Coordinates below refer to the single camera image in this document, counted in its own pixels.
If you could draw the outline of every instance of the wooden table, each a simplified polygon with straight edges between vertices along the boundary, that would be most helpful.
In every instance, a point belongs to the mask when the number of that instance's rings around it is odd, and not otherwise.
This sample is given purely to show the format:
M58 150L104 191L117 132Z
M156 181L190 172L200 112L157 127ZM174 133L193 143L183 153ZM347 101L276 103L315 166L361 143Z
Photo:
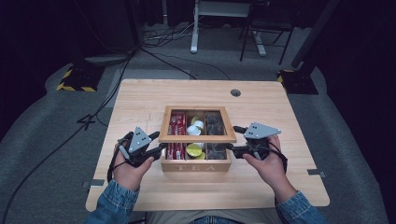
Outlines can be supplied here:
M238 97L231 90L241 91ZM248 127L253 121L276 127L282 152L289 159L287 176L315 206L330 202L314 160L278 82L125 79L108 125L93 179L106 180L117 140L139 126L147 134L159 131L166 105L225 106L232 125ZM246 143L237 133L236 146ZM154 140L150 148L158 146ZM107 186L91 187L86 208L92 211ZM232 156L229 172L165 173L155 161L143 177L135 211L261 208L274 206L274 193L245 160Z

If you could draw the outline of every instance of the cable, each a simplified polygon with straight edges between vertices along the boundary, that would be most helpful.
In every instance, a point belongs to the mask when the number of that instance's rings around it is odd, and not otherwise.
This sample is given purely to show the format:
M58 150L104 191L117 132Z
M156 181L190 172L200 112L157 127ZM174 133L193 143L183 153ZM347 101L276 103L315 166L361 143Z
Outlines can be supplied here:
M51 153L49 155L47 155L43 160L41 160L41 162L39 162L30 172L29 174L22 180L22 182L15 188L15 190L12 192L11 197L9 198L8 202L7 202L7 206L5 209L5 212L3 214L3 218L2 218L2 224L6 224L6 219L7 219L7 214L8 214L8 210L12 204L12 201L14 200L16 194L18 193L18 191L20 190L20 188L22 187L22 185L24 184L24 182L49 158L51 157L53 154L55 154L55 152L57 152L59 149L61 149L67 142L69 142L74 136L76 136L76 134L78 134L87 124L90 123L90 121L97 116L97 114L108 104L108 102L110 101L110 99L114 96L116 89L118 88L118 86L120 85L120 81L122 80L123 77L123 73L125 72L125 68L128 65L129 61L131 61L131 59L133 58L133 54L129 56L128 61L126 63L123 64L123 69L122 72L120 74L120 79L116 85L116 87L113 89L112 93L102 102L102 104L99 106L99 108L96 110L96 112L93 114L93 116L88 116L88 120L82 124L73 134L71 134L64 142L62 142L58 147L56 147L55 149L53 149L51 151Z
M179 57L177 57L177 56L164 55L164 54L161 54L161 53L152 53L152 54L158 54L158 55L161 55L161 56L163 56L163 57L176 58L176 59L183 60L183 61L187 61L187 62L201 63L201 62L198 62L198 61L189 60L189 59L182 59L182 58L179 58ZM208 65L208 66L211 66L211 67L216 68L216 69L219 70L222 74L224 74L224 76L226 76L229 80L231 80L231 79L227 76L227 74L226 74L224 71L222 71L221 69L217 68L215 65L210 64L210 63L201 63L201 64Z
M161 58L155 56L153 53L148 52L148 51L146 51L145 49L142 49L142 50L145 51L147 54L151 55L152 57L154 57L154 58L160 60L161 62L166 63L166 64L168 64L169 66L172 66L172 67L176 68L177 70L179 70L179 71L181 71L181 72L183 72L183 73L189 75L189 77L192 77L192 79L195 79L195 80L197 79L197 78L194 77L192 74L190 74L190 73L188 73L188 72L186 72L186 71L184 71L184 70L182 70L182 69L180 69L180 68L178 68L178 67L176 67L176 66L174 66L174 65L172 65L172 64L170 64L170 63L168 63L168 62L166 62L166 61L164 61L163 59L161 59Z
M93 34L93 36L96 38L97 41L99 41L99 43L100 43L105 49L107 49L107 50L109 50L109 51L111 51L111 52L113 52L113 53L122 53L122 54L128 54L128 53L131 53L131 51L134 50L134 48L132 48L130 51L125 52L125 51L117 51L117 50L114 50L114 49L112 49L112 48L109 48L109 47L101 40L101 38L99 38L99 36L96 34L96 32L93 30L92 26L91 26L90 23L88 22L88 19L87 19L87 17L85 16L84 12L82 11L81 7L79 6L78 2L77 2L76 0L73 0L73 2L75 3L75 5L76 5L76 7L77 7L79 13L81 14L82 18L84 19L84 21L87 23L88 27L90 28L91 33Z

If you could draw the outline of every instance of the black cable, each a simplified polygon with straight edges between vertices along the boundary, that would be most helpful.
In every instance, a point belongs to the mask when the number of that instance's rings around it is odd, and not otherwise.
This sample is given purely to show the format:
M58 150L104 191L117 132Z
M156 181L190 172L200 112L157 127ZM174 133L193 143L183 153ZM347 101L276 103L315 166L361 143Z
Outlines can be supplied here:
M24 184L24 182L33 174L33 172L35 170L38 169L38 167L41 166L41 164L43 164L50 156L52 156L55 152L57 152L61 147L63 147L68 141L70 141L70 139L72 139L77 133L79 133L79 131L81 131L85 125L87 125L89 123L89 121L91 121L92 118L89 118L87 120L86 123L84 123L83 125L81 125L81 127L79 127L72 135L70 135L70 137L68 137L63 143L61 143L58 147L56 147L54 150L51 151L51 153L46 156L38 165L35 166L35 168L33 168L29 174L22 180L22 182L15 188L14 192L12 192L11 198L8 200L7 206L6 206L6 210L3 214L3 218L2 218L2 224L6 223L6 218L7 218L7 213L9 210L9 207L11 206L12 201L14 200L15 195L18 193L18 191L20 190L21 186Z
M180 29L182 31L178 32L178 33L176 33L176 31L174 29L172 33L165 35L164 33L166 33L166 31L168 31L168 30L166 30L162 35L155 35L155 36L146 38L144 40L143 46L146 47L146 48L163 47L163 46L167 45L168 43L170 43L173 40L179 40L179 39L182 39L182 38L186 37L187 35L192 35L192 33L182 35L182 33L184 33L186 30L190 30L190 29L191 29L190 26L188 26L186 28ZM157 44L147 43L148 40L152 40L152 39L155 39L155 38L158 39L158 43Z
M123 70L120 74L120 79L116 85L116 87L113 89L113 92L102 102L102 104L99 106L99 108L96 110L96 112L93 114L93 116L88 116L88 120L82 124L72 135L70 135L64 142L62 142L58 147L56 147L55 149L53 149L51 151L51 153L49 155L47 155L41 162L38 163L38 165L36 165L30 172L29 174L22 180L22 182L15 188L15 190L12 192L11 197L9 198L8 202L7 202L7 206L5 209L5 212L3 214L3 218L2 218L2 224L6 223L6 219L7 219L7 213L8 210L12 204L12 201L15 198L15 195L18 193L18 191L20 190L20 188L22 187L22 185L24 184L24 182L49 158L51 157L53 154L55 154L55 152L57 152L59 149L61 149L67 142L69 142L74 136L76 136L76 134L79 133L79 131L81 131L87 124L90 123L90 121L97 116L97 114L108 104L108 102L110 101L110 99L114 96L116 89L118 88L118 86L120 85L120 81L122 80L123 77L123 73L125 72L125 68L128 65L129 61L131 61L131 59L133 58L133 55L130 55L128 58L128 61L124 64Z
M179 58L179 57L177 57L177 56L164 55L164 54L161 54L161 53L152 53L152 54L158 54L158 55L161 55L161 56L163 56L163 57L176 58L176 59L183 60L183 61L187 61L187 62L201 63L201 62L198 62L198 61L189 60L189 59L182 59L182 58ZM222 71L221 69L217 68L215 65L210 64L210 63L201 63L201 64L208 65L208 66L211 66L211 67L216 68L216 69L219 70L224 76L226 76L229 80L231 80L231 79L227 76L227 74L226 74L224 71Z
M93 30L92 26L90 25L87 17L85 16L84 12L82 11L81 7L79 6L78 2L76 0L73 0L74 4L76 5L79 13L81 14L82 18L84 19L84 21L87 23L88 27L90 28L93 36L96 38L97 41L99 41L99 43L107 50L113 52L113 53L130 53L129 51L125 52L125 51L116 51L114 49L109 48L100 38L99 36L96 34L96 32Z
M168 63L168 62L166 62L166 61L164 61L163 59L161 59L161 58L155 56L153 53L148 52L148 51L146 51L145 49L142 49L142 50L145 51L147 54L151 55L152 57L154 57L154 58L160 60L161 62L166 63L166 64L168 64L169 66L172 66L172 67L176 68L177 70L179 70L179 71L181 71L181 72L183 72L183 73L189 75L189 77L192 77L192 79L195 79L195 80L197 79L197 78L194 77L192 74L190 74L190 73L188 73L188 72L186 72L186 71L184 71L184 70L182 70L182 69L180 69L180 68L178 68L178 67L176 67L176 66L174 66L174 65L172 65L172 64L170 64L170 63Z

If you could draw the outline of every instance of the desk leg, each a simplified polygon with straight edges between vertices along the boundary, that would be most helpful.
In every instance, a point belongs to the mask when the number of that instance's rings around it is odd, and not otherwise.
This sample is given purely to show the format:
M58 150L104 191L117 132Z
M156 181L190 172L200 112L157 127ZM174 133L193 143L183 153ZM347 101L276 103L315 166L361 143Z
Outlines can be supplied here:
M194 9L194 30L192 32L191 40L191 53L196 53L198 51L198 15L199 15L199 0L195 0Z
M262 44L262 38L261 38L262 33L256 32L256 31L253 31L252 33L253 33L254 40L256 41L256 44L260 44L260 45L256 45L257 49L259 50L260 56L262 56L262 57L267 56L267 52L265 51L264 45Z

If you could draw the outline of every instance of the yellow black hazard tape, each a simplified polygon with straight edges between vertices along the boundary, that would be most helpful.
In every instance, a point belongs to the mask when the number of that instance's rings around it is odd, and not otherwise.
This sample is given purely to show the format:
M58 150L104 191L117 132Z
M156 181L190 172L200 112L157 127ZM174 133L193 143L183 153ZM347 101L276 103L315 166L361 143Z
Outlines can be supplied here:
M64 74L64 77L62 78L56 90L97 91L97 86L104 71L104 67L95 67L90 69L89 73L87 74L85 71L75 69L74 66L71 66Z

